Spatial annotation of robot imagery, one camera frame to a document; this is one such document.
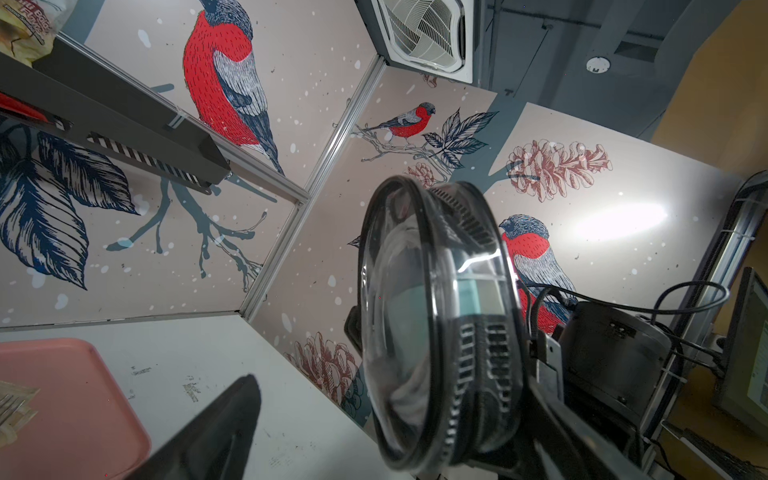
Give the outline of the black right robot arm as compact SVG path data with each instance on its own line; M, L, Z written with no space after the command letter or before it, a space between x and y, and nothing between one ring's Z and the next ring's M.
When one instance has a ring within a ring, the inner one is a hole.
M570 318L553 337L562 355L566 404L633 462L641 463L646 437L643 418L659 384L680 379L686 364L719 353L688 341L659 322L661 316L693 316L724 305L727 287L711 281L676 284L651 308L618 305L563 286L533 283L525 308L529 325L539 323L552 300Z

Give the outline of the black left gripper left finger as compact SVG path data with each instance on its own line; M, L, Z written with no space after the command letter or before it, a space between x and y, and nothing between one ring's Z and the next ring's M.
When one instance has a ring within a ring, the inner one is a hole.
M261 405L254 375L238 378L128 477L242 479Z

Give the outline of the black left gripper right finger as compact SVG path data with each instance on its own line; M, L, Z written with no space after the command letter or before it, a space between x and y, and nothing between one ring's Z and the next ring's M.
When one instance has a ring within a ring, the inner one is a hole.
M467 465L500 479L648 477L533 377L528 378L512 439L493 452L469 457Z

